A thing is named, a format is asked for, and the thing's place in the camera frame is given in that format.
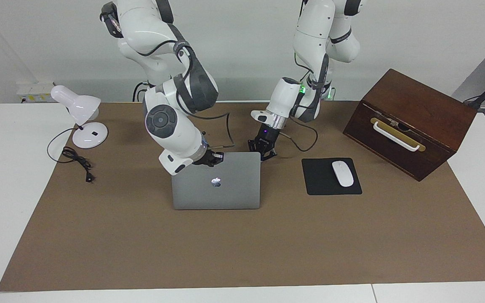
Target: gray laptop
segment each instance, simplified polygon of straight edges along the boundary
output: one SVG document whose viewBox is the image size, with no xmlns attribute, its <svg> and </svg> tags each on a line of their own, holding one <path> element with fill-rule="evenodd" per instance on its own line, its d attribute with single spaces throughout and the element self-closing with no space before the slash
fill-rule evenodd
<svg viewBox="0 0 485 303">
<path fill-rule="evenodd" d="M 191 165 L 171 177 L 175 209 L 258 209 L 259 153 L 225 153 L 214 167 Z"/>
</svg>

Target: white mouse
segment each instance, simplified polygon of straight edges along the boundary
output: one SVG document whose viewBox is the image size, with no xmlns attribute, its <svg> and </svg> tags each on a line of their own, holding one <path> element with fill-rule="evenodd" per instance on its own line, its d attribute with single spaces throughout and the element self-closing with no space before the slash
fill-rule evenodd
<svg viewBox="0 0 485 303">
<path fill-rule="evenodd" d="M 343 161 L 334 161 L 333 170 L 341 186 L 349 187 L 354 184 L 353 174 L 347 163 Z"/>
</svg>

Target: white table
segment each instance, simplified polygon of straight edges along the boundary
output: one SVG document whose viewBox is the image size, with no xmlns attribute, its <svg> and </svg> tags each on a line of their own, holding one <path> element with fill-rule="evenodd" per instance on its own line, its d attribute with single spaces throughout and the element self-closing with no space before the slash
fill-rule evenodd
<svg viewBox="0 0 485 303">
<path fill-rule="evenodd" d="M 55 167 L 46 156 L 46 144 L 72 126 L 59 104 L 0 104 L 0 279 Z M 60 153 L 67 138 L 65 134 L 54 142 L 52 154 Z M 449 163 L 485 224 L 482 114 Z M 478 303 L 485 302 L 485 282 L 0 293 L 0 302 L 9 301 Z"/>
</svg>

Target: brown desk surface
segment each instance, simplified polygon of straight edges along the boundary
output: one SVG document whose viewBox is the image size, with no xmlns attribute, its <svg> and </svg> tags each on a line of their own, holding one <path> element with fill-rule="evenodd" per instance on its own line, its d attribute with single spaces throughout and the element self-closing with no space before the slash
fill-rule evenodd
<svg viewBox="0 0 485 303">
<path fill-rule="evenodd" d="M 342 135 L 354 102 L 325 103 L 316 147 L 285 138 L 262 163 L 258 210 L 175 211 L 161 148 L 144 129 L 141 104 L 102 104 L 110 131 L 80 150 L 96 167 L 57 165 L 0 283 L 0 291 L 291 286 L 485 280 L 485 227 L 450 167 L 417 182 Z M 231 111 L 233 151 L 259 124 Z M 212 145 L 225 121 L 196 121 Z M 300 144 L 313 133 L 289 123 Z M 301 159 L 354 159 L 364 194 L 308 196 Z"/>
</svg>

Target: wooden box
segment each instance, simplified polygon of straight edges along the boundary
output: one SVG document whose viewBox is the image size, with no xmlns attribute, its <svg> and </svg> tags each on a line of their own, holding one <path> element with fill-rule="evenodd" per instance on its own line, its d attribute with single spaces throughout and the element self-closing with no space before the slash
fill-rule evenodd
<svg viewBox="0 0 485 303">
<path fill-rule="evenodd" d="M 477 111 L 390 69 L 344 134 L 418 181 L 460 148 Z"/>
</svg>

